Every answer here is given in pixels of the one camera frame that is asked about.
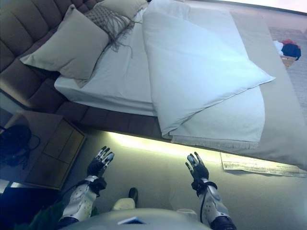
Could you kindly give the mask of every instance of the nightstand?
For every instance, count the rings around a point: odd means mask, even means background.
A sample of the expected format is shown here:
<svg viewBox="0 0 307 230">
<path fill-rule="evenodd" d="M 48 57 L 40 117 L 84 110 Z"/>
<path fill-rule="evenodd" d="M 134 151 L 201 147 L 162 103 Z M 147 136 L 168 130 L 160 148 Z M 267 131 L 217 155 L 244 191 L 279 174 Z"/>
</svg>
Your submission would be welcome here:
<svg viewBox="0 0 307 230">
<path fill-rule="evenodd" d="M 40 138 L 40 144 L 30 152 L 27 165 L 0 165 L 1 179 L 22 184 L 61 189 L 85 135 L 61 115 L 19 111 L 6 124 L 26 125 Z"/>
</svg>

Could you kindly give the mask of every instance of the gray pillow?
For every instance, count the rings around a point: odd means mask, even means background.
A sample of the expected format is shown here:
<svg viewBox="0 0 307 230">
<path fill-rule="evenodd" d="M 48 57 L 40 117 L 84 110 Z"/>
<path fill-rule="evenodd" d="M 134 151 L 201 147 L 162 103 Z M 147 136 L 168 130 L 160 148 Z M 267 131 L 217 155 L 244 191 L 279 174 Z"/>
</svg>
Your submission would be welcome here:
<svg viewBox="0 0 307 230">
<path fill-rule="evenodd" d="M 102 5 L 97 5 L 84 15 L 109 35 L 111 43 L 117 39 L 118 35 L 126 29 L 131 22 L 129 18 Z"/>
<path fill-rule="evenodd" d="M 127 18 L 133 19 L 136 13 L 148 6 L 146 0 L 104 0 L 96 4 L 105 6 Z"/>
<path fill-rule="evenodd" d="M 37 51 L 20 58 L 30 66 L 88 80 L 108 44 L 108 35 L 71 5 L 54 35 Z"/>
</svg>

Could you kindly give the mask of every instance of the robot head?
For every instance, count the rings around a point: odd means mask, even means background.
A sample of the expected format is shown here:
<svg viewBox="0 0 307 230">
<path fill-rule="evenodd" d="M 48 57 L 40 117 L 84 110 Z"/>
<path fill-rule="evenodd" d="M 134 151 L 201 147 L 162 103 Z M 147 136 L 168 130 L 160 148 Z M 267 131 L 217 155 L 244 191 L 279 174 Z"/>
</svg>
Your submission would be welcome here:
<svg viewBox="0 0 307 230">
<path fill-rule="evenodd" d="M 111 211 L 69 225 L 63 230 L 210 230 L 182 213 L 166 209 L 137 208 Z"/>
</svg>

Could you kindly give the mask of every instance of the clothing pile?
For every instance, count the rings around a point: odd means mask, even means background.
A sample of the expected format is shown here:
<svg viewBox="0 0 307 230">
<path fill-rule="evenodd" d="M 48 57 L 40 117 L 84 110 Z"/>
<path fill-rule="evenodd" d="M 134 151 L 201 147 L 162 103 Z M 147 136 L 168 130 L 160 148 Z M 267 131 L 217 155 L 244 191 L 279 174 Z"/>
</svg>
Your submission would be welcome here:
<svg viewBox="0 0 307 230">
<path fill-rule="evenodd" d="M 283 40 L 281 42 L 274 41 L 274 45 L 275 45 L 279 55 L 294 57 L 294 58 L 296 58 L 296 61 L 301 56 L 301 47 L 298 46 L 291 39 L 286 39 L 286 40 Z"/>
</svg>

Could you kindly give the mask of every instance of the robotic hand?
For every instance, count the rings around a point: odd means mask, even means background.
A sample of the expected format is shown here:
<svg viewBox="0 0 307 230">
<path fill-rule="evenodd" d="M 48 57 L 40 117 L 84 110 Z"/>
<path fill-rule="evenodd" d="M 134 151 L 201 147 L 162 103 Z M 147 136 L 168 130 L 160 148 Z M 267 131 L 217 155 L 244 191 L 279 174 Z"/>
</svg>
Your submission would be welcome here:
<svg viewBox="0 0 307 230">
<path fill-rule="evenodd" d="M 61 229 L 72 223 L 83 221 L 91 216 L 92 206 L 99 191 L 106 188 L 106 182 L 102 177 L 107 166 L 114 158 L 110 148 L 102 147 L 87 167 L 87 177 L 77 183 L 69 204 L 63 211 L 57 229 Z"/>
<path fill-rule="evenodd" d="M 210 227 L 213 230 L 236 230 L 235 225 L 229 217 L 228 209 L 222 203 L 222 200 L 217 192 L 217 186 L 215 183 L 209 181 L 208 169 L 203 164 L 201 158 L 194 152 L 188 155 L 188 161 L 191 166 L 186 162 L 194 181 L 192 182 L 192 188 L 196 190 L 197 196 L 201 199 L 201 215 L 204 213 Z"/>
<path fill-rule="evenodd" d="M 87 176 L 102 177 L 107 166 L 114 158 L 114 153 L 110 152 L 110 148 L 103 146 L 98 154 L 93 158 L 92 162 L 87 167 Z"/>
</svg>

